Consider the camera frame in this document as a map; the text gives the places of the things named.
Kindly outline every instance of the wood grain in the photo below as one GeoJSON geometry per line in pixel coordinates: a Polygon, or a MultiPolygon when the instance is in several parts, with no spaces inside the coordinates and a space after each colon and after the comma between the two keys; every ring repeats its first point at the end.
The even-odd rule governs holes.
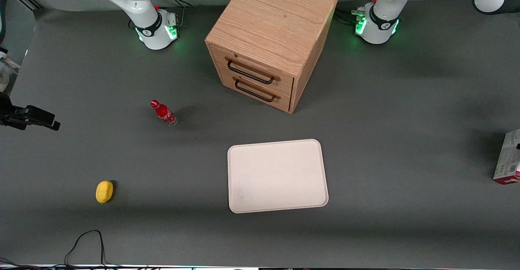
{"type": "Polygon", "coordinates": [[[299,77],[337,0],[231,0],[206,38],[299,77]]]}

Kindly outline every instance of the yellow sponge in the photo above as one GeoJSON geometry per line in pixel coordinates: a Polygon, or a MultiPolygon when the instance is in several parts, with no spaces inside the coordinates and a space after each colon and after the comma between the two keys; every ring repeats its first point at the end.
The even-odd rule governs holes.
{"type": "Polygon", "coordinates": [[[111,181],[102,181],[98,184],[96,189],[96,200],[103,204],[112,198],[114,192],[114,185],[111,181]]]}

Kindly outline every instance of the red bottle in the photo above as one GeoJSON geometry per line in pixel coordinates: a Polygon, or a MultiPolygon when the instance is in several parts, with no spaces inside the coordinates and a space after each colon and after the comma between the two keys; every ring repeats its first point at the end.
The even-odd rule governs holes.
{"type": "Polygon", "coordinates": [[[150,105],[154,108],[156,111],[156,115],[161,118],[168,126],[173,126],[177,124],[177,118],[175,115],[171,112],[170,109],[168,109],[167,106],[160,104],[156,100],[152,100],[150,102],[150,105]]]}

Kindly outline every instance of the green led light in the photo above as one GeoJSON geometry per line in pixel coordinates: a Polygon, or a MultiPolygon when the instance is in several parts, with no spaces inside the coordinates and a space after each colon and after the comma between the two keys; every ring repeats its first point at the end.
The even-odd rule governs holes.
{"type": "Polygon", "coordinates": [[[143,38],[141,37],[141,33],[139,33],[139,31],[137,30],[137,28],[135,29],[137,35],[139,35],[139,40],[142,42],[143,41],[143,38]]]}
{"type": "Polygon", "coordinates": [[[362,34],[363,33],[363,30],[364,30],[364,26],[366,26],[366,18],[363,18],[362,20],[360,20],[357,25],[356,25],[356,33],[358,35],[362,34]]]}
{"type": "Polygon", "coordinates": [[[395,29],[397,28],[398,24],[399,24],[399,19],[397,19],[397,21],[395,22],[395,26],[394,26],[394,29],[392,30],[392,34],[395,33],[395,29]]]}
{"type": "Polygon", "coordinates": [[[164,26],[164,29],[168,33],[169,38],[171,38],[171,40],[177,38],[177,28],[175,26],[164,26]]]}

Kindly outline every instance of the cardboard box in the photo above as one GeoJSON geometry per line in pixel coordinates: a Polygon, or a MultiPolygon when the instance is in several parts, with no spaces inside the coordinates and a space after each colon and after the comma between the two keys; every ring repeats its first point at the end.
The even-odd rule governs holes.
{"type": "Polygon", "coordinates": [[[505,135],[493,180],[507,185],[520,182],[520,129],[505,135]]]}

